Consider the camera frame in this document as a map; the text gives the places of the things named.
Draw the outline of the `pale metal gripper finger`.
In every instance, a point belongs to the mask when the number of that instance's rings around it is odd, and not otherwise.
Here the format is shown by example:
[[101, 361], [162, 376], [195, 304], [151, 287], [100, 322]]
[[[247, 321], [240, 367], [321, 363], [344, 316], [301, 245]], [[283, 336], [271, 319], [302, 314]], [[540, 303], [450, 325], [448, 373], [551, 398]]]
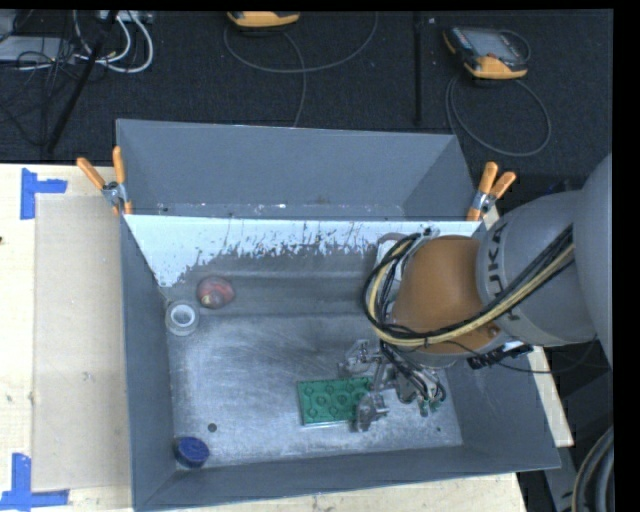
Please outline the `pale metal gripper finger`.
[[368, 339], [356, 340], [345, 351], [343, 359], [338, 363], [338, 375], [340, 377], [354, 377], [364, 375], [374, 363], [375, 352], [371, 348]]
[[373, 423], [386, 417], [389, 408], [386, 406], [384, 397], [380, 393], [367, 393], [357, 403], [355, 417], [352, 421], [352, 430], [355, 432], [366, 432]]

